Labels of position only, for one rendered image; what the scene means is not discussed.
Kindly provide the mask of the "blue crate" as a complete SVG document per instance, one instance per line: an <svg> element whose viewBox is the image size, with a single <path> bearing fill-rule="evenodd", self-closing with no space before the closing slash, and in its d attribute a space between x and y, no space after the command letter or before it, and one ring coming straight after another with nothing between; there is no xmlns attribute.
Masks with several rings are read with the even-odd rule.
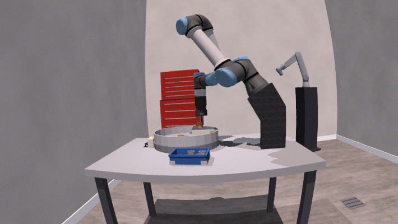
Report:
<svg viewBox="0 0 398 224"><path fill-rule="evenodd" d="M210 158L210 148L175 148L170 154L170 165L207 165ZM195 155L188 155L187 151L194 150ZM206 150L205 155L196 155L199 150ZM209 153L209 155L208 155ZM207 158L208 156L208 158Z"/></svg>

